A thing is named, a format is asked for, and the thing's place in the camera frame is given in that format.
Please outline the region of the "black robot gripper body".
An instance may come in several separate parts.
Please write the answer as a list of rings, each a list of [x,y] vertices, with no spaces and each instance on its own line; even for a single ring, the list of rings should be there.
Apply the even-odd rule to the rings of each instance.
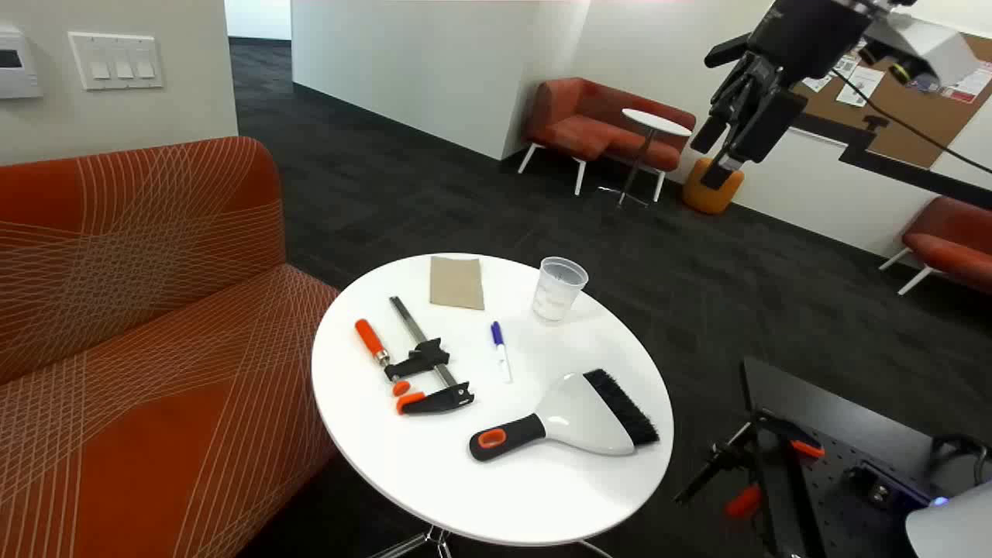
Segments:
[[[802,99],[794,84],[822,78],[875,23],[856,0],[773,0],[760,25],[715,43],[705,64],[732,64],[711,95],[711,116],[730,123],[794,121]]]

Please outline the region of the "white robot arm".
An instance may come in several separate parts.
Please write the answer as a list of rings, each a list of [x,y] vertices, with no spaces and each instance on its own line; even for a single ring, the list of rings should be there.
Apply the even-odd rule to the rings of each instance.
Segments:
[[[720,143],[701,183],[720,190],[742,163],[764,160],[806,109],[798,84],[824,78],[863,40],[911,56],[911,5],[916,0],[773,0],[754,30],[715,43],[705,64],[732,72],[693,141],[694,152]]]

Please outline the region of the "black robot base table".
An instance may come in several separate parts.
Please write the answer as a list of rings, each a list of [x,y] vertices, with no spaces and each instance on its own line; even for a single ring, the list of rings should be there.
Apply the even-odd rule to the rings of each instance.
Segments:
[[[802,468],[824,558],[992,558],[990,446],[923,433],[773,362],[742,362],[745,420],[798,422],[824,458]]]

